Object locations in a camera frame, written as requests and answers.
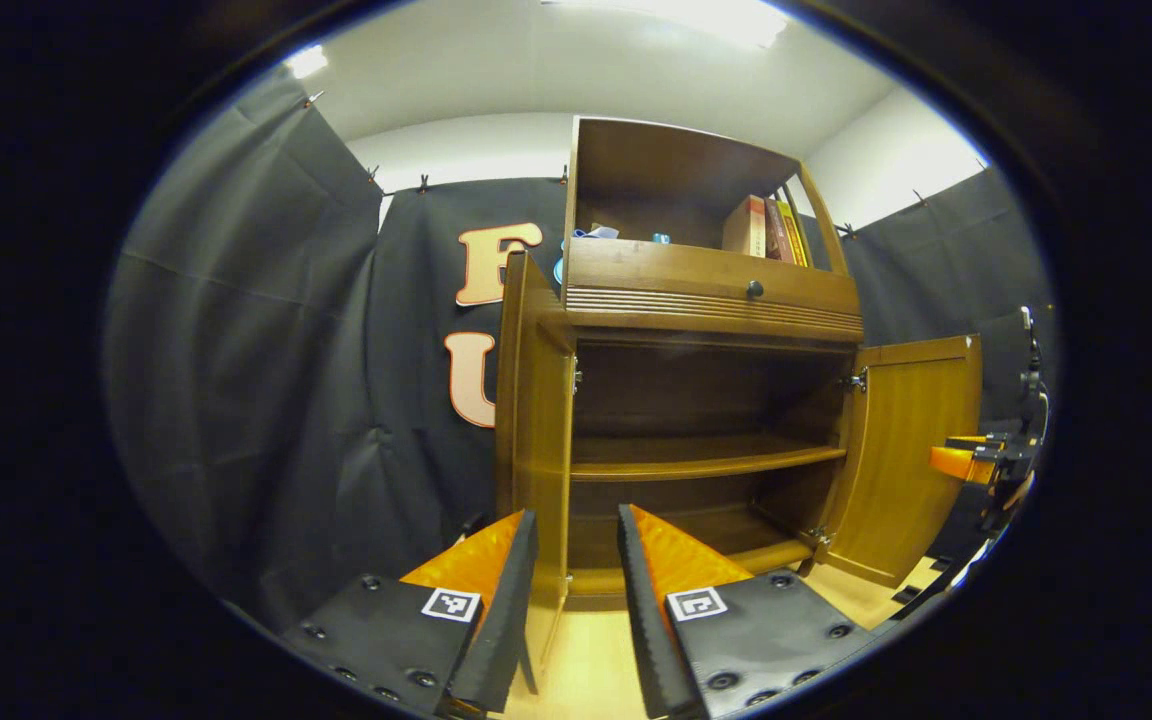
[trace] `white wall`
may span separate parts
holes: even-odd
[[[472,179],[558,177],[571,158],[573,115],[454,118],[379,132],[347,146],[385,192]],[[808,168],[833,222],[864,227],[980,172],[988,160],[935,109],[903,88],[810,152]],[[795,204],[813,215],[806,196]],[[389,199],[380,206],[380,218]]]
[[[864,227],[979,173],[988,165],[972,142],[904,88],[804,159],[833,222]],[[813,214],[806,196],[795,204]]]
[[[573,115],[516,113],[408,126],[346,143],[385,192],[476,179],[556,179],[571,160]],[[385,197],[380,218],[389,210]]]

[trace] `ceiling light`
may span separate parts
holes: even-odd
[[[790,17],[760,0],[540,0],[540,5],[635,10],[673,20],[732,41],[771,47]]]
[[[302,79],[310,77],[311,74],[318,73],[320,69],[328,67],[328,59],[323,54],[323,46],[314,45],[302,50],[296,55],[291,55],[287,60],[283,60],[283,65],[291,68],[293,76],[296,79]]]

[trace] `wooden cabinet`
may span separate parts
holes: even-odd
[[[718,250],[742,197],[795,174],[831,270]],[[622,238],[571,238],[593,222]],[[806,170],[744,143],[579,119],[567,223],[562,298],[513,255],[500,332],[497,508],[536,511],[531,659],[544,664],[568,593],[623,592],[622,502],[753,573],[813,558],[899,585],[960,486],[929,453],[977,430],[977,338],[861,347],[855,282]]]

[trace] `open cabinet door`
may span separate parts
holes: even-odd
[[[899,588],[931,547],[963,480],[929,464],[948,435],[977,433],[979,336],[867,347],[856,354],[847,461],[817,560]]]
[[[535,260],[506,263],[497,373],[497,516],[536,514],[536,567],[526,604],[526,657],[544,667],[567,600],[576,333]]]

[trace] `drawer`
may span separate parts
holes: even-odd
[[[708,247],[570,238],[563,304],[584,327],[863,340],[849,276]],[[750,297],[750,282],[763,288]]]

